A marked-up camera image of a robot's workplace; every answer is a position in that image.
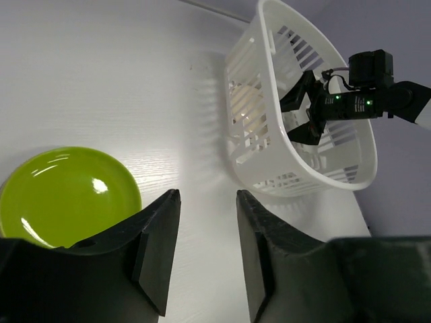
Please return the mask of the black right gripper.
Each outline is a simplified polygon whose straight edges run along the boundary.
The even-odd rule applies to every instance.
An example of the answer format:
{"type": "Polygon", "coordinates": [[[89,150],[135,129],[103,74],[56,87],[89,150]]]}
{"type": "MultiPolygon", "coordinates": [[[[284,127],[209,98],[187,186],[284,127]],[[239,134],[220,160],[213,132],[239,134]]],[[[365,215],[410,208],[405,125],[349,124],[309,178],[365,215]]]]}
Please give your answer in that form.
{"type": "Polygon", "coordinates": [[[314,73],[305,71],[296,85],[279,101],[281,111],[295,111],[300,109],[306,94],[310,100],[309,121],[288,132],[292,142],[318,145],[327,121],[378,118],[384,113],[374,92],[313,94],[314,84],[314,73]]]}

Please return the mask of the lime green plate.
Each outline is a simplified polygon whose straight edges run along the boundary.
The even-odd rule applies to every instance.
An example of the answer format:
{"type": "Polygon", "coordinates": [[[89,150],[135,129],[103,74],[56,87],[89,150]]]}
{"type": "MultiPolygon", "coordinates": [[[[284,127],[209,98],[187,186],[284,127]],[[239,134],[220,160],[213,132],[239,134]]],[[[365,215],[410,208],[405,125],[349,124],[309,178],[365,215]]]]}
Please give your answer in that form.
{"type": "Polygon", "coordinates": [[[1,186],[1,237],[68,248],[140,210],[139,187],[120,161],[60,147],[31,157],[1,186]]]}

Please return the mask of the cream plate with black mark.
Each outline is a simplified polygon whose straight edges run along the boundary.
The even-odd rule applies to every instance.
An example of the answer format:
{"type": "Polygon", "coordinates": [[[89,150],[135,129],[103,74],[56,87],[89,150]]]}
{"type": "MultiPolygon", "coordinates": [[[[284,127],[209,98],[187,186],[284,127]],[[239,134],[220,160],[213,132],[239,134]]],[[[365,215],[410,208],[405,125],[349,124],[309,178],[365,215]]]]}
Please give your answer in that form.
{"type": "Polygon", "coordinates": [[[262,91],[250,85],[235,85],[230,91],[233,123],[241,121],[247,133],[256,131],[266,120],[262,91]]]}

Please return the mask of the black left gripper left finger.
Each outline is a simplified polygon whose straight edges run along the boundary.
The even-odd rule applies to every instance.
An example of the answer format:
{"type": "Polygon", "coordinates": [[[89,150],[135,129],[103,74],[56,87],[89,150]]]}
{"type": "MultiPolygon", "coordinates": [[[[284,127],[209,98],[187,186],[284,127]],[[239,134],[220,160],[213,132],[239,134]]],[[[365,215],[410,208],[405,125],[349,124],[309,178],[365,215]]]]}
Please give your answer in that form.
{"type": "Polygon", "coordinates": [[[70,248],[1,240],[2,322],[157,322],[166,313],[180,220],[170,189],[70,248]]]}

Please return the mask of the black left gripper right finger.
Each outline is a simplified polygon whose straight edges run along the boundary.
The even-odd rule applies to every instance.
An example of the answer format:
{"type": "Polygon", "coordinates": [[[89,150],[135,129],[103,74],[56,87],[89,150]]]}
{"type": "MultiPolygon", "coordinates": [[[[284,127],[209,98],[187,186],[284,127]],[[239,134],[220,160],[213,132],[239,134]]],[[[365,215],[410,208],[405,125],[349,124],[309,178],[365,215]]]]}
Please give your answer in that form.
{"type": "Polygon", "coordinates": [[[317,240],[236,195],[251,322],[429,322],[430,238],[317,240]]]}

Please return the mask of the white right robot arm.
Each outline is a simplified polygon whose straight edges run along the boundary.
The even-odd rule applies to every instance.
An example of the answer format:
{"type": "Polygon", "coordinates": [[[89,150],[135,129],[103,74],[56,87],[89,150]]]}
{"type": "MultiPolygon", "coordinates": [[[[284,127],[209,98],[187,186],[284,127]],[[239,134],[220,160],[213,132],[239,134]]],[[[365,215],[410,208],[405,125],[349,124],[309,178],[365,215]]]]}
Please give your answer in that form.
{"type": "Polygon", "coordinates": [[[402,81],[387,88],[330,94],[312,71],[305,71],[279,101],[281,111],[299,110],[305,97],[310,100],[308,122],[289,130],[288,137],[292,142],[318,145],[328,121],[373,119],[387,113],[418,124],[420,113],[430,103],[430,88],[402,81]]]}

